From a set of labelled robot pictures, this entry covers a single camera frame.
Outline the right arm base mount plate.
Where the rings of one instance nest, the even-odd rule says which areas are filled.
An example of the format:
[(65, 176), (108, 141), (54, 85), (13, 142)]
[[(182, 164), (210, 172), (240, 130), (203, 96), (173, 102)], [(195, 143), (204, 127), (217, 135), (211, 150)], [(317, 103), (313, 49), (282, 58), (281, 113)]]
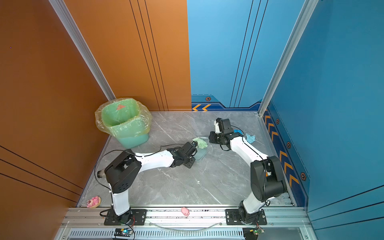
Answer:
[(227, 225), (267, 225), (267, 217), (263, 209), (260, 211), (248, 214), (244, 209), (226, 209), (226, 223)]

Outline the grey-blue plastic dustpan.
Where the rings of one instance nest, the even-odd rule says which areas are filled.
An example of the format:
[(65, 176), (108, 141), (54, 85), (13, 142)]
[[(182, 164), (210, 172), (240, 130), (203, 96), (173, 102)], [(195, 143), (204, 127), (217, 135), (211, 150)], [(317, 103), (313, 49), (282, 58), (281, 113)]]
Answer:
[(203, 157), (207, 154), (207, 149), (201, 149), (197, 147), (197, 152), (194, 155), (194, 158), (196, 161), (200, 161), (203, 159)]

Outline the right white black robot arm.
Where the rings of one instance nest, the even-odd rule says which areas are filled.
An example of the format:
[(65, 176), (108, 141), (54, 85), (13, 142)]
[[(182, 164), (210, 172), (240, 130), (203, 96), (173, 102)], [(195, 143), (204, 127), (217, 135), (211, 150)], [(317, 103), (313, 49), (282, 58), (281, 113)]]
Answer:
[(214, 125), (210, 143), (226, 146), (250, 166), (252, 192), (239, 205), (240, 220), (250, 225), (262, 216), (264, 206), (288, 191), (281, 162), (278, 157), (268, 156), (253, 147), (242, 130), (235, 132), (229, 119), (217, 118)]

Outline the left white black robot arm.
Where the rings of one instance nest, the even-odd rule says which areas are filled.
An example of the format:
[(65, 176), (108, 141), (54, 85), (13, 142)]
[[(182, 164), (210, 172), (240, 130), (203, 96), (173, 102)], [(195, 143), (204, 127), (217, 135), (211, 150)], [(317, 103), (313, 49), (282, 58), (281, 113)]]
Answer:
[(187, 142), (177, 144), (175, 148), (167, 145), (166, 150), (155, 153), (138, 154), (132, 150), (122, 150), (121, 153), (103, 170), (97, 171), (97, 180), (106, 179), (112, 195), (112, 207), (116, 216), (120, 217), (130, 212), (129, 188), (141, 172), (157, 168), (175, 168), (185, 166), (191, 168), (196, 161), (198, 143)]

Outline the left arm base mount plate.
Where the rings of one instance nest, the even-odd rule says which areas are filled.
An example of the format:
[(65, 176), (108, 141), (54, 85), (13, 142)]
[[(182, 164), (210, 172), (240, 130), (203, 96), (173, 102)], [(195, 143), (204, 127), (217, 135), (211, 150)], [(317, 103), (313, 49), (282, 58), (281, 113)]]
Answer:
[(105, 218), (105, 226), (143, 226), (147, 217), (147, 210), (130, 209), (118, 216), (114, 209), (111, 208), (101, 211), (100, 216)]

